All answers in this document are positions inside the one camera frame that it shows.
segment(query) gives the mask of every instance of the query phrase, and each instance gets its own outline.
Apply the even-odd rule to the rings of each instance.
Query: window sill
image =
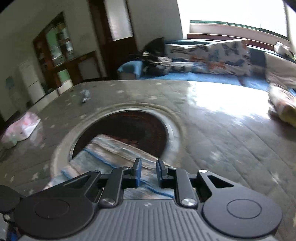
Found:
[[[256,47],[263,47],[262,44],[267,44],[265,47],[263,47],[267,48],[269,46],[267,49],[269,49],[270,46],[274,46],[277,41],[290,47],[290,42],[286,39],[251,28],[219,23],[190,23],[190,31],[187,35],[187,38],[200,38],[197,37],[199,35],[209,37],[212,36],[213,40],[230,40],[235,38],[246,38],[249,40],[253,40],[254,43],[250,45]]]

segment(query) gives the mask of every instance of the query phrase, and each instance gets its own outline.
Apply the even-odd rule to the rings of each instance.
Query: pink plastic bag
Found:
[[[21,119],[14,122],[6,129],[1,142],[6,148],[15,146],[18,141],[27,139],[39,122],[40,118],[36,114],[26,112]]]

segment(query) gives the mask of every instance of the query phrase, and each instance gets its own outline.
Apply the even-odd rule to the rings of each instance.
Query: frosted glass door panel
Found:
[[[104,1],[113,41],[133,36],[125,0]]]

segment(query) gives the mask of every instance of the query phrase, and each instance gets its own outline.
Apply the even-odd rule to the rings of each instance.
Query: gray ribbed panel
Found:
[[[33,241],[24,236],[20,241]],[[104,209],[79,234],[62,241],[226,241],[208,227],[199,214],[174,200],[124,200]],[[275,241],[273,237],[264,241]]]

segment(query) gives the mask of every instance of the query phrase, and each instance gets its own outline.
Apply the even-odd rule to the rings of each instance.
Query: beige cushion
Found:
[[[284,88],[296,89],[296,63],[265,53],[266,80]]]

